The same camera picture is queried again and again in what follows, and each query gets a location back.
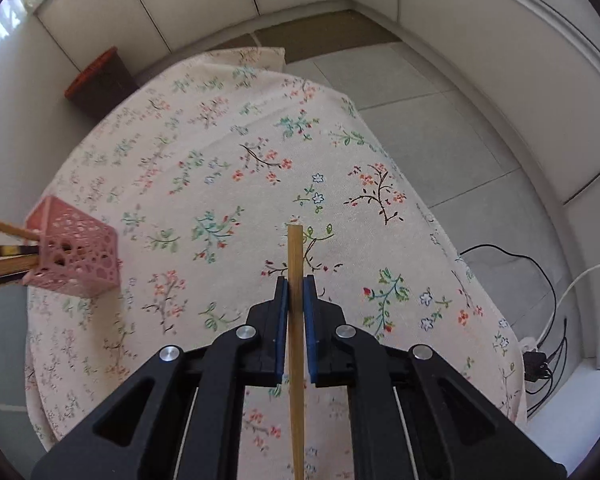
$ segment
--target tile floor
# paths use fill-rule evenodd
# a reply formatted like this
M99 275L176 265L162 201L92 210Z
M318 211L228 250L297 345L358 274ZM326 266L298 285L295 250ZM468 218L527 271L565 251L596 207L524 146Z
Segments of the tile floor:
M386 43L305 59L286 71L353 99L459 251L490 243L527 254L560 297L571 276L533 186L490 123L432 64L404 43ZM465 259L518 338L538 337L553 297L533 263L488 248ZM565 317L569 351L560 384L582 359L580 315L572 296L560 308L547 353L562 339Z
M403 43L384 43L293 62L287 71L354 100L458 250L492 243L528 254L561 295L571 277L531 183L493 127L433 65ZM466 260L518 338L538 336L553 303L532 263L489 249ZM23 288L0 294L0 404L16 409L24 406L24 304ZM581 360L573 298L558 314L549 351L562 337L564 317L569 352L562 383ZM25 478L44 453L23 411L0 410L0 447Z

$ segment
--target floral tablecloth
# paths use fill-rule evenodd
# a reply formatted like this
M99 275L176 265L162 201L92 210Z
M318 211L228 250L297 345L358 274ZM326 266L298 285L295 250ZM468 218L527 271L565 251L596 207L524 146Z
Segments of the floral tablecloth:
M122 286L29 291L26 388L49 448L167 344L209 345L273 297L286 224L304 271L383 344L431 345L525 422L507 321L345 95L280 73L282 49L180 62L116 108L46 193L119 233ZM285 381L248 388L238 476L291 478ZM306 390L307 478L351 478L344 388Z

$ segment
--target pink plastic container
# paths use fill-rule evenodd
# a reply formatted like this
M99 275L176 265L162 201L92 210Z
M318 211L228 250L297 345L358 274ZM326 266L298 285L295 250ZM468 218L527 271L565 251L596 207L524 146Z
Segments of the pink plastic container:
M40 264L22 280L80 298L95 296L120 285L118 235L55 196L40 201L26 220L40 234Z

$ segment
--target trash bin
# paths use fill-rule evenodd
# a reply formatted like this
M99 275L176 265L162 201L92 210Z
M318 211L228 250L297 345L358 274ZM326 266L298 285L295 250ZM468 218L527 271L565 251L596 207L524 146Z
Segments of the trash bin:
M64 97L98 122L138 90L138 85L112 46L85 68L64 91Z

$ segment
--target floral pattern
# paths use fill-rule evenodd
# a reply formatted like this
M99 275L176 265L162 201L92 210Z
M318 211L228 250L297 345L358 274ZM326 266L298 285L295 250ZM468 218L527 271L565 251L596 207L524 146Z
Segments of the floral pattern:
M353 103L282 69L267 48L177 63L48 186L117 230L121 287L94 300L29 289L24 384L45 447L162 346L209 345L270 300L289 223L304 227L304 272L347 322L395 348L431 345L524 423L502 314ZM305 478L353 478L346 389L307 380L305 403ZM290 480L288 384L247 388L243 411L241 475Z

